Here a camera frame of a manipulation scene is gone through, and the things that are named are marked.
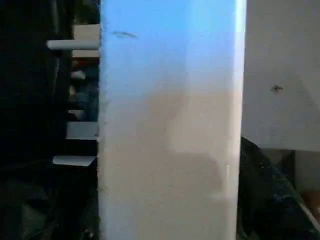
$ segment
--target metal rod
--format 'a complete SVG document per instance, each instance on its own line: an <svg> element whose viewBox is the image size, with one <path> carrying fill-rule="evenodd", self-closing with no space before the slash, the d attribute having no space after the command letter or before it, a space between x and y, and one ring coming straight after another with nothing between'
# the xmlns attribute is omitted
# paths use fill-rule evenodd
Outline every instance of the metal rod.
<svg viewBox="0 0 320 240"><path fill-rule="evenodd" d="M51 50L98 50L100 42L98 40L49 40L46 43Z"/></svg>

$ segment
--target white panel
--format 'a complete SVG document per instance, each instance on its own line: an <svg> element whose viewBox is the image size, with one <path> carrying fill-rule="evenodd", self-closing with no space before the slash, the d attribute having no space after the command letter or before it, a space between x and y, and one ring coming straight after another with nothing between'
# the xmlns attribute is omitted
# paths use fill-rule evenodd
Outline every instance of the white panel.
<svg viewBox="0 0 320 240"><path fill-rule="evenodd" d="M248 0L242 130L262 148L320 151L319 23L318 0Z"/></svg>
<svg viewBox="0 0 320 240"><path fill-rule="evenodd" d="M299 192L320 191L320 153L297 151L295 156L295 181Z"/></svg>
<svg viewBox="0 0 320 240"><path fill-rule="evenodd" d="M244 0L105 0L104 240L233 240Z"/></svg>
<svg viewBox="0 0 320 240"><path fill-rule="evenodd" d="M76 40L94 40L100 39L100 25L88 24L88 25L74 25L73 37ZM99 57L98 50L74 50L72 52L73 57Z"/></svg>

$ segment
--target white wall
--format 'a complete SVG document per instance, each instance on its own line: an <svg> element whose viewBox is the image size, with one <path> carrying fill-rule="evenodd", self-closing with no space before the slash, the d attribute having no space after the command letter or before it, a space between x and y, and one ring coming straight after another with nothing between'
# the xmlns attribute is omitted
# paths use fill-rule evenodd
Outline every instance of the white wall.
<svg viewBox="0 0 320 240"><path fill-rule="evenodd" d="M320 151L319 23L319 0L248 0L242 132L262 148Z"/></svg>
<svg viewBox="0 0 320 240"><path fill-rule="evenodd" d="M101 239L234 240L245 1L108 0L101 15Z"/></svg>

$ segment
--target white board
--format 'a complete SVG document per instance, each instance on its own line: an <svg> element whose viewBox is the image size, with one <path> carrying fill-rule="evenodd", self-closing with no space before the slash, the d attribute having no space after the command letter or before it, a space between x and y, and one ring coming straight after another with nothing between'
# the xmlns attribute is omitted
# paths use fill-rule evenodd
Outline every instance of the white board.
<svg viewBox="0 0 320 240"><path fill-rule="evenodd" d="M103 1L101 239L235 239L245 6Z"/></svg>

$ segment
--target small insect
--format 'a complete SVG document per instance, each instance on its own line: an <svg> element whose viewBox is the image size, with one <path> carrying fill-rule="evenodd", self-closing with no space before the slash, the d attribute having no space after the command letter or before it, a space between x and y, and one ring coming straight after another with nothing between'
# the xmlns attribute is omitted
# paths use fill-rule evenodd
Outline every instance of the small insect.
<svg viewBox="0 0 320 240"><path fill-rule="evenodd" d="M275 94L277 94L278 92L282 91L284 88L279 86L279 85L274 85L272 88L271 88L271 91L274 92Z"/></svg>

